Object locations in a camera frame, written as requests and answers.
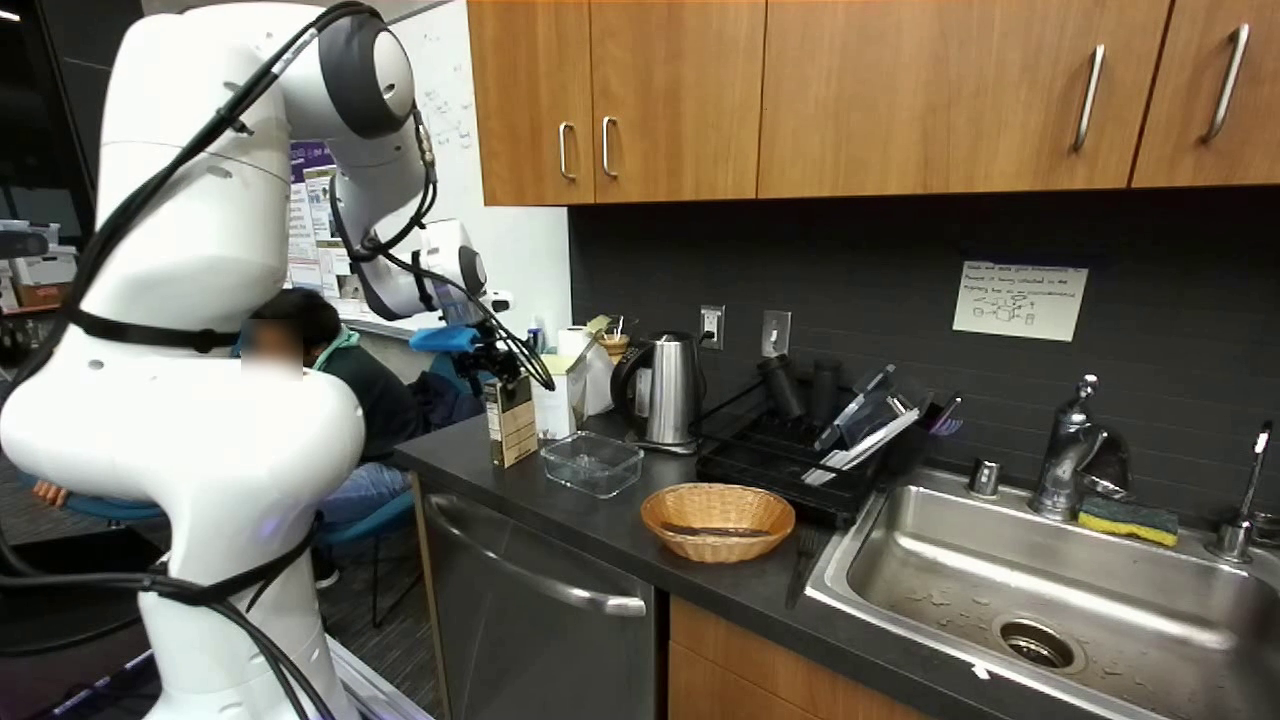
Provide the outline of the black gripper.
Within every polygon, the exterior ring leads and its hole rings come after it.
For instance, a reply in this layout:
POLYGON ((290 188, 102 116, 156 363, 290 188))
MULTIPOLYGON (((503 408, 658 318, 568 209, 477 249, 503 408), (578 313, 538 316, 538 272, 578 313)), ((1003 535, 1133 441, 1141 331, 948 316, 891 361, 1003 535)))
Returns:
POLYGON ((516 384, 526 376, 521 355, 501 337, 495 318, 477 322, 480 349, 477 349, 477 376, 516 384))

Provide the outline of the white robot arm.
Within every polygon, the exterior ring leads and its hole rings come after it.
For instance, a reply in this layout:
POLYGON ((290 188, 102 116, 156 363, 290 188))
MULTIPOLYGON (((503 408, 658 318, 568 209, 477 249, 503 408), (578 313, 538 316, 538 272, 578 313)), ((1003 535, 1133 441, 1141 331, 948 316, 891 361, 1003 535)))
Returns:
POLYGON ((299 140, 336 161, 336 235, 376 316, 486 316, 460 261, 409 261, 376 232, 391 210, 419 218, 438 184, 409 49, 376 7, 203 5, 123 30, 96 232, 52 355, 6 401, 6 450, 167 517, 167 559, 120 581, 162 670, 144 720, 360 720, 311 538, 360 458, 365 408, 321 369, 234 350, 290 274, 299 140))

